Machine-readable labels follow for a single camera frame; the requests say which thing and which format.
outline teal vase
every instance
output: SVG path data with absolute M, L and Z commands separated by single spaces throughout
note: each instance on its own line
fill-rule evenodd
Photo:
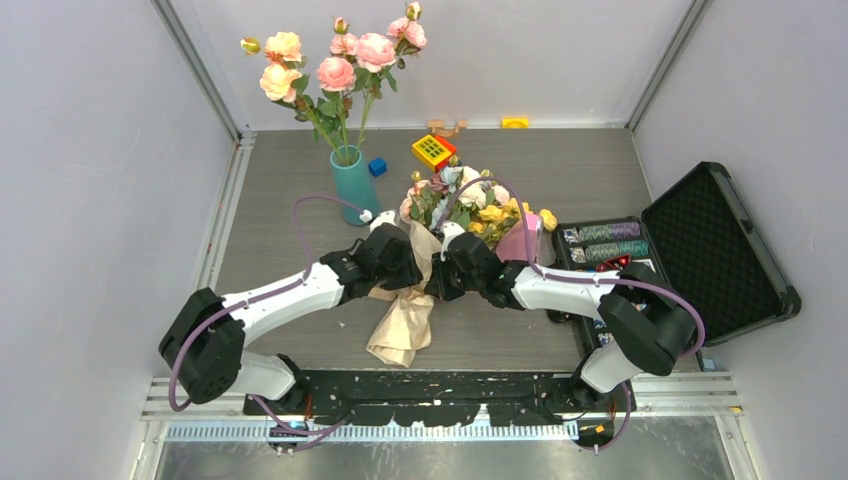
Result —
M 346 159 L 340 155 L 340 151 L 347 148 L 353 164 L 348 165 Z M 336 182 L 336 195 L 342 200 L 348 201 L 363 210 L 371 211 L 376 217 L 380 214 L 380 202 L 377 200 L 377 190 L 374 188 L 374 179 L 365 165 L 362 151 L 354 146 L 341 147 L 330 154 L 330 165 L 333 167 L 333 180 Z M 359 219 L 359 212 L 342 206 L 342 218 L 351 225 L 364 225 Z

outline table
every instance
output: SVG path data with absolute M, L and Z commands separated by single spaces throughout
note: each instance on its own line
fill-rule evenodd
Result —
M 413 170 L 427 171 L 411 153 L 423 130 L 369 130 L 363 150 L 383 157 L 388 172 L 375 180 L 383 209 L 397 208 Z M 550 209 L 562 221 L 638 215 L 650 203 L 630 132 L 623 129 L 466 130 L 452 143 L 462 161 L 508 180 L 534 211 Z M 332 193 L 329 148 L 309 131 L 260 132 L 247 170 L 215 291 L 240 292 L 305 267 L 291 205 L 310 193 Z M 343 223 L 329 202 L 298 211 L 316 256 L 348 248 L 367 235 Z M 543 262 L 552 258 L 543 242 Z M 394 368 L 365 351 L 389 304 L 361 299 L 315 312 L 264 335 L 249 350 L 284 353 L 302 368 Z M 543 311 L 491 307 L 478 295 L 437 302 L 430 317 L 432 343 L 412 368 L 459 370 L 573 370 L 583 352 L 575 330 L 551 323 Z M 677 371 L 697 371 L 694 358 Z

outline blue cube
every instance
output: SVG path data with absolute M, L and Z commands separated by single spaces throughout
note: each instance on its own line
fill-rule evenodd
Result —
M 386 170 L 388 168 L 389 167 L 386 166 L 386 161 L 380 157 L 377 157 L 368 163 L 368 171 L 371 172 L 371 175 L 374 175 L 375 177 L 379 177 L 380 175 L 386 173 Z

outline case lid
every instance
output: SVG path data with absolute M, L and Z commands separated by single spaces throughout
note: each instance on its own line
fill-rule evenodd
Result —
M 703 317 L 707 345 L 800 310 L 723 165 L 696 166 L 642 222 L 669 282 Z

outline wall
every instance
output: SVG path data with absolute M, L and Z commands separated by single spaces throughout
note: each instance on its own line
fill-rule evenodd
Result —
M 149 2 L 4 8 L 0 476 L 127 478 L 230 140 Z
M 307 125 L 265 97 L 258 85 L 265 60 L 245 58 L 242 37 L 264 43 L 277 31 L 297 32 L 312 72 L 328 55 L 333 16 L 348 19 L 359 35 L 385 34 L 404 11 L 403 0 L 174 3 L 231 110 L 256 130 Z M 689 0 L 421 3 L 428 46 L 395 72 L 400 92 L 374 108 L 370 126 L 423 126 L 457 116 L 484 126 L 510 115 L 530 116 L 537 126 L 623 124 Z M 358 122 L 358 111 L 353 118 Z
M 657 194 L 701 160 L 727 165 L 803 298 L 797 318 L 712 352 L 767 478 L 844 478 L 848 465 L 846 27 L 840 0 L 714 2 L 636 135 Z

